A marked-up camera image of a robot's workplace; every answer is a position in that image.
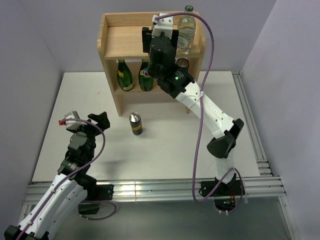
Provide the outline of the clear water bottle shelf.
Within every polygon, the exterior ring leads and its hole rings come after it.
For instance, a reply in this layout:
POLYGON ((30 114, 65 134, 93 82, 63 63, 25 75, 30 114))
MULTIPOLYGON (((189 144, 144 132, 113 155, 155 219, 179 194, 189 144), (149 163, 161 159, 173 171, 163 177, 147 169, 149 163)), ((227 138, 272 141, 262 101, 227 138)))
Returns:
POLYGON ((177 50, 182 54, 188 54, 196 32, 196 20, 194 16, 182 15, 178 21, 177 29, 179 31, 177 50))

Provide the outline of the black beverage can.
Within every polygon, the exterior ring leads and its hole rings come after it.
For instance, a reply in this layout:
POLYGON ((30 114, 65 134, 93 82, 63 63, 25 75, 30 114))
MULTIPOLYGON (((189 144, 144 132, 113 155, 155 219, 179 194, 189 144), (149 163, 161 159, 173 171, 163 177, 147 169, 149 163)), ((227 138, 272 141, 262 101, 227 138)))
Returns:
POLYGON ((176 60, 176 64, 178 67, 178 70, 182 73, 188 73, 189 72, 189 60, 186 58, 179 58, 176 60))
POLYGON ((129 115, 129 122, 134 135, 138 136, 143 133, 142 118, 139 113, 132 112, 129 115))

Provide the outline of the green glass bottle front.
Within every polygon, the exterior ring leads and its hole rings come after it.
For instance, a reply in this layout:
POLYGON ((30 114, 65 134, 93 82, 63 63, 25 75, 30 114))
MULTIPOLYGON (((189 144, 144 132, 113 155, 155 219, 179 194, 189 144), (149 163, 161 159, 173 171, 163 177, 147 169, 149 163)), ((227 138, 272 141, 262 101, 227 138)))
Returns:
POLYGON ((120 88, 125 91, 131 91, 133 88, 133 77, 132 73, 127 66, 124 59, 118 60, 118 67, 117 67, 117 81, 120 88))

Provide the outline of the green glass bottle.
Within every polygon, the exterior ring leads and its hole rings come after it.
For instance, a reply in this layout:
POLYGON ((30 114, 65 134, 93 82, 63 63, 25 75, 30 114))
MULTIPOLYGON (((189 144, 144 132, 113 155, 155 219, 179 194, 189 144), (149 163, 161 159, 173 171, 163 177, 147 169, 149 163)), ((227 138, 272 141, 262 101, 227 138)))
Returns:
POLYGON ((133 88, 133 77, 132 73, 127 66, 124 59, 118 60, 118 67, 117 67, 117 81, 120 88, 125 91, 131 91, 133 88))
POLYGON ((139 69, 138 82, 140 88, 144 92, 149 92, 153 89, 154 79, 148 73, 149 60, 142 59, 141 66, 139 69))

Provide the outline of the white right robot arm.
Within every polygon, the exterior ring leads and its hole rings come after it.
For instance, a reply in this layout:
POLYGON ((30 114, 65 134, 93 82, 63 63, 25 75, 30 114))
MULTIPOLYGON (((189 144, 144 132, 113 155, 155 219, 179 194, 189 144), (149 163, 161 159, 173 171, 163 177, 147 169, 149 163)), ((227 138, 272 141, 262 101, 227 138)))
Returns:
POLYGON ((224 113, 201 90, 188 68, 175 60, 176 47, 173 42, 178 40, 177 30, 173 31, 172 39, 164 33, 153 37, 152 30, 147 27, 143 27, 141 32, 142 50, 149 55, 148 74, 156 79, 165 93, 199 117, 201 124, 206 125, 213 135, 207 150, 217 159, 216 189, 222 195, 229 194, 234 188, 232 181, 236 175, 233 169, 234 147, 244 122, 224 113))

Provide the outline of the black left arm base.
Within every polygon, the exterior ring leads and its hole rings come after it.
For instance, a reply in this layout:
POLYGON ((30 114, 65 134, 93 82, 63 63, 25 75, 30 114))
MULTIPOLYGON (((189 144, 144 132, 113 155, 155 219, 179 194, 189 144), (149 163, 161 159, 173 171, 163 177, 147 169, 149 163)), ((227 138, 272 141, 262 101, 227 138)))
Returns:
POLYGON ((92 195, 88 196, 85 201, 90 203, 82 203, 78 205, 78 213, 82 216, 96 215, 102 205, 109 205, 113 198, 113 184, 98 184, 92 195))

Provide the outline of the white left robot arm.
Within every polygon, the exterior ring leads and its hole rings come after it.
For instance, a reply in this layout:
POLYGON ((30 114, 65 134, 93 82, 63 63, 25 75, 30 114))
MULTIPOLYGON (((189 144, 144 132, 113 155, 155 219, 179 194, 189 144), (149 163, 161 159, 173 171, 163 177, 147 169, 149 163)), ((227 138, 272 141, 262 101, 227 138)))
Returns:
POLYGON ((107 113, 91 113, 82 120, 76 111, 71 111, 59 125, 72 133, 64 160, 34 209, 17 226, 10 225, 5 230, 6 240, 52 240, 68 215, 98 193, 97 181, 87 171, 101 155, 95 153, 96 137, 104 136, 110 128, 107 113))

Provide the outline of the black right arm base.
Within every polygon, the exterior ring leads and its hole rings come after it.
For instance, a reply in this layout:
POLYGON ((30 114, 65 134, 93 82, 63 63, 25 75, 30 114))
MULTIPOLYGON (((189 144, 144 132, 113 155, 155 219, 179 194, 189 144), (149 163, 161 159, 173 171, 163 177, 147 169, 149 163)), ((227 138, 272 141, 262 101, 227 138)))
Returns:
POLYGON ((210 181, 201 181, 200 189, 198 193, 204 198, 206 197, 214 188, 215 191, 209 195, 210 198, 222 197, 219 199, 214 199, 214 206, 219 213, 229 214, 236 209, 237 204, 245 196, 245 188, 242 179, 237 179, 237 174, 233 174, 233 178, 229 183, 221 183, 218 185, 218 180, 215 178, 210 181))

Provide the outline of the wooden two-tier shelf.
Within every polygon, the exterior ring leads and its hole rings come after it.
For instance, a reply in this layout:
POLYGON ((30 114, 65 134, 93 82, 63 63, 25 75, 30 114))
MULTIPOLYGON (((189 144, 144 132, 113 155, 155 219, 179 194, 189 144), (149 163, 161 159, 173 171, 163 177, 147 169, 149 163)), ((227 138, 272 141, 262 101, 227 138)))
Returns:
MULTIPOLYGON (((161 12, 120 12, 104 13, 101 16, 97 49, 98 54, 109 84, 111 95, 115 104, 118 116, 123 113, 123 96, 130 93, 164 93, 154 81, 151 91, 142 91, 138 82, 138 71, 141 67, 141 60, 149 56, 143 52, 142 28, 151 27, 153 15, 161 12), (125 60, 133 77, 133 88, 130 91, 121 90, 117 81, 118 63, 117 60, 125 60)), ((188 54, 176 52, 176 58, 187 58, 189 60, 188 72, 198 81, 204 55, 206 52, 206 34, 203 23, 196 19, 196 30, 191 50, 188 54)))

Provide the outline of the aluminium rail frame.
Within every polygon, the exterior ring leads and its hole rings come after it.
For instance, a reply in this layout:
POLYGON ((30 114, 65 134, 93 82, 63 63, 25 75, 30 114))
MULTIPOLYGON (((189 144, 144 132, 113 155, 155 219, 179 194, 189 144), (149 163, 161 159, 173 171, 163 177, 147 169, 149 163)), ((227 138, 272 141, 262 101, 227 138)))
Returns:
MULTIPOLYGON (((279 212, 283 215, 291 240, 300 239, 300 234, 289 207, 282 179, 272 173, 256 124, 238 72, 212 71, 205 88, 213 90, 214 101, 222 106, 222 97, 231 103, 225 105, 228 112, 243 119, 245 126, 236 144, 236 166, 240 169, 245 187, 245 199, 275 197, 279 200, 279 212)), ((114 185, 113 200, 116 202, 188 201, 192 188, 199 188, 201 181, 211 180, 216 173, 215 160, 209 160, 204 146, 199 149, 196 183, 192 184, 193 155, 198 134, 199 120, 185 113, 176 102, 166 102, 165 93, 154 89, 148 93, 158 97, 153 105, 136 104, 142 114, 144 133, 152 132, 151 138, 140 141, 148 146, 141 156, 130 150, 129 157, 117 157, 115 144, 133 139, 125 115, 119 116, 103 72, 66 72, 63 75, 53 112, 40 150, 39 159, 23 200, 21 218, 36 205, 46 192, 56 162, 46 155, 60 153, 54 141, 61 135, 56 125, 58 117, 70 109, 80 113, 107 111, 111 119, 111 131, 107 134, 105 148, 90 169, 99 185, 114 185)))

